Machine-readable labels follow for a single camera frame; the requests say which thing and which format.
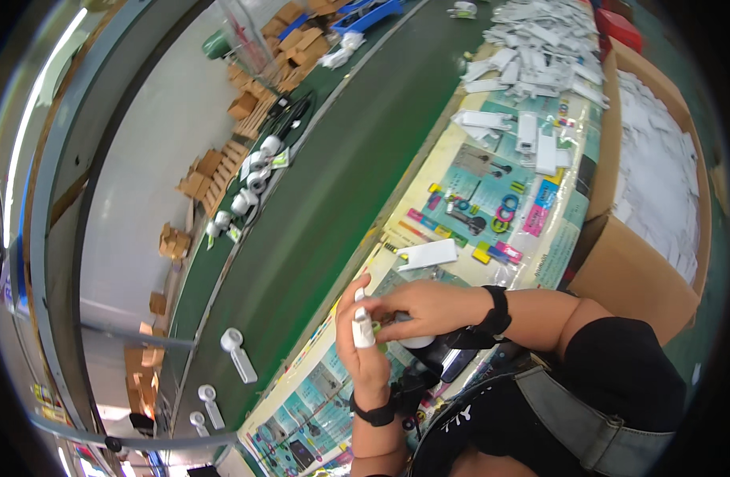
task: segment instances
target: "fluorescent light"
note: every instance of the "fluorescent light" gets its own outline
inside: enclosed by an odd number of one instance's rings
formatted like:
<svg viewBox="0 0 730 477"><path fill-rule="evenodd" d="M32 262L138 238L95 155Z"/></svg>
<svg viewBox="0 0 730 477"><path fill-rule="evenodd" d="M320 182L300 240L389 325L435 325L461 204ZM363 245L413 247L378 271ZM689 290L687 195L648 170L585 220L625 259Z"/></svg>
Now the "fluorescent light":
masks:
<svg viewBox="0 0 730 477"><path fill-rule="evenodd" d="M86 8L82 8L81 10L79 10L79 13L76 14L74 19L68 25L68 28L65 30L65 32L63 32L63 36L61 36L60 39L57 41L55 48L50 53L50 56L49 58L47 58L45 65L42 67L41 71L39 71L39 76L37 76L36 81L34 81L34 85L31 87L31 93L28 95L28 100L26 101L26 108L25 110L23 110L21 123L17 126L15 143L12 146L12 156L10 157L10 168L7 172L7 188L5 190L5 216L2 218L2 222L4 224L2 238L4 239L5 247L8 247L10 245L10 216L12 215L13 193L12 188L15 185L15 171L17 170L17 159L21 155L21 147L23 146L23 138L26 134L28 121L31 119L31 114L34 112L34 107L36 106L36 100L39 97L39 91L41 91L41 86L45 82L46 68L50 65L52 60L55 59L55 55L58 51L60 51L60 48L66 45L68 39L71 38L71 35L74 34L74 31L76 31L76 28L79 27L79 24L86 16L86 13Z"/></svg>
<svg viewBox="0 0 730 477"><path fill-rule="evenodd" d="M63 463L63 470L66 471L66 475L68 475L68 477L71 477L71 472L68 470L68 462L66 461L66 455L63 453L63 447L58 447L57 453L60 454L60 462Z"/></svg>

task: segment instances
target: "blue plastic crate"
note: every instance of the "blue plastic crate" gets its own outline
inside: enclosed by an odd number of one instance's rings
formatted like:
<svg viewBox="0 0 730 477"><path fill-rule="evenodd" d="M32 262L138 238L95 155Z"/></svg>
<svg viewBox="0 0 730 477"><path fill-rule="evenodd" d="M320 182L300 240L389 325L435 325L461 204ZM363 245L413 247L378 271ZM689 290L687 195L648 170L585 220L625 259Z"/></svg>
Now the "blue plastic crate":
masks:
<svg viewBox="0 0 730 477"><path fill-rule="evenodd" d="M365 15L364 17L360 18L359 20L355 21L348 27L342 26L342 23L349 18L351 15L347 15L346 17L341 18L340 21L333 24L331 27L335 30L338 34L343 36L344 33L347 33L348 31L359 31L360 33L363 33L365 30L370 28L373 24L377 23L377 21L381 20L382 18L385 18L386 16L395 13L395 14L402 14L402 5L399 4L399 0L389 0L388 2L381 4L380 7L376 8L369 14Z"/></svg>

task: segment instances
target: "black wristband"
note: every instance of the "black wristband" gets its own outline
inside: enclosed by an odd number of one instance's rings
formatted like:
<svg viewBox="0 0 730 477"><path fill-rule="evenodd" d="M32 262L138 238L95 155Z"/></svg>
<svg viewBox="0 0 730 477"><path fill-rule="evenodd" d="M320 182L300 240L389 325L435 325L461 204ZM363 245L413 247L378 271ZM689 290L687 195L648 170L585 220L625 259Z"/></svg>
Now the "black wristband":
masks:
<svg viewBox="0 0 730 477"><path fill-rule="evenodd" d="M494 308L487 313L484 321L480 324L447 334L446 345L448 347L453 349L489 349L504 341L504 338L499 335L511 325L511 315L507 312L505 288L493 285L485 285L482 288L492 296Z"/></svg>
<svg viewBox="0 0 730 477"><path fill-rule="evenodd" d="M383 407L371 409L370 411L363 411L360 409L354 401L354 391L352 391L352 396L349 398L349 408L351 412L356 413L363 421L370 423L373 427L381 427L391 424L394 420L395 405L393 388L389 388L389 402L387 402Z"/></svg>

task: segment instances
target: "black device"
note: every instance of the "black device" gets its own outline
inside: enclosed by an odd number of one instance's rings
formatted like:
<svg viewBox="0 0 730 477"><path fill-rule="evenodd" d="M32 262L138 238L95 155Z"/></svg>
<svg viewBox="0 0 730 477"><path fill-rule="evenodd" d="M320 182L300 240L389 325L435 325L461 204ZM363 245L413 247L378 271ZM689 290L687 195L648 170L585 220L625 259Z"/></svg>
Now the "black device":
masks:
<svg viewBox="0 0 730 477"><path fill-rule="evenodd" d="M303 469L306 469L314 463L314 456L309 452L300 440L292 440L289 443L291 453L296 463Z"/></svg>

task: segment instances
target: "worker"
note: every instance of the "worker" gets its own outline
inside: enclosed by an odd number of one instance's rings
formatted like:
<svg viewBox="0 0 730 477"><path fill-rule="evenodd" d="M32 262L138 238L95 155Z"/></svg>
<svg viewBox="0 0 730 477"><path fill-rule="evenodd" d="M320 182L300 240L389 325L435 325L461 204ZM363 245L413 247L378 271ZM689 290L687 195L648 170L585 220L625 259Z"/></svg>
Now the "worker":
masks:
<svg viewBox="0 0 730 477"><path fill-rule="evenodd" d="M377 346L354 346L351 321L361 307L374 320L397 310L413 318L384 326L380 343L455 330L504 333L558 357L551 370L494 377L454 398L424 430L409 475L640 476L683 418L685 384L644 321L560 291L425 280L355 303L355 291L369 283L369 275L352 282L336 316L336 350L354 387L353 477L401 475L409 454L394 417L389 360Z"/></svg>

